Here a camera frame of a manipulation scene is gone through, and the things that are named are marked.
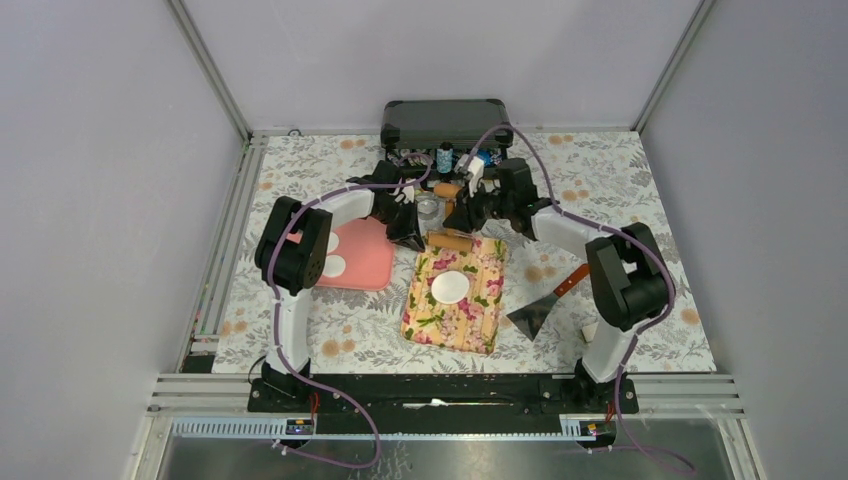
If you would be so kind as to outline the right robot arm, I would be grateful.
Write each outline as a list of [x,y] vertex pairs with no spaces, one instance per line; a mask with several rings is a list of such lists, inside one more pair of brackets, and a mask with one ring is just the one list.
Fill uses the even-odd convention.
[[613,398],[610,383],[622,376],[639,334],[672,311],[676,290],[650,228],[643,223],[614,228],[563,210],[539,195],[526,161],[512,158],[495,170],[498,185],[482,186],[485,163],[463,156],[457,172],[464,184],[445,227],[463,233],[505,220],[518,234],[554,245],[588,266],[593,301],[602,318],[577,372],[575,402],[597,412]]

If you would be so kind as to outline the white dough ball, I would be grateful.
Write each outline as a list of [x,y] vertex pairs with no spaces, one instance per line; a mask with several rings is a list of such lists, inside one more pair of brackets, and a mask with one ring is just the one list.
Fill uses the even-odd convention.
[[430,293],[440,304],[453,305],[466,297],[471,287],[469,278],[460,271],[445,271],[435,276]]

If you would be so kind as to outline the floral yellow tray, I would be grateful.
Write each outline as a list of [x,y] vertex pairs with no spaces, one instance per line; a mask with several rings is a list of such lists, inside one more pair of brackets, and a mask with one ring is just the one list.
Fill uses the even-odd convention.
[[414,262],[400,323],[410,342],[489,355],[503,311],[508,247],[474,236],[471,249],[429,246]]

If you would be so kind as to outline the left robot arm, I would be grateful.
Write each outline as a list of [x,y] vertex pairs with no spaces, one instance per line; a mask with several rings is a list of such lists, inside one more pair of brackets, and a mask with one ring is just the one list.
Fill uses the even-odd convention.
[[399,165],[383,160],[372,173],[351,177],[342,187],[313,200],[281,196],[275,201],[254,262],[272,301],[270,343],[261,380],[285,410],[304,407],[313,386],[307,377],[308,316],[312,288],[325,268],[330,235],[354,220],[373,218],[385,225],[389,242],[424,251],[414,194],[427,182],[430,170],[427,166],[413,178]]

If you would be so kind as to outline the wooden double-ended rolling pin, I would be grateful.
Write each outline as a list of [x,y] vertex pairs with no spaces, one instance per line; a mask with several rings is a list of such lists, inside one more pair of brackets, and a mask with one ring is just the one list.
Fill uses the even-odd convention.
[[469,233],[462,233],[455,227],[452,219],[457,210],[458,197],[461,187],[452,183],[439,183],[433,188],[433,193],[445,201],[442,228],[427,233],[427,243],[431,247],[454,250],[461,254],[469,254],[474,242]]

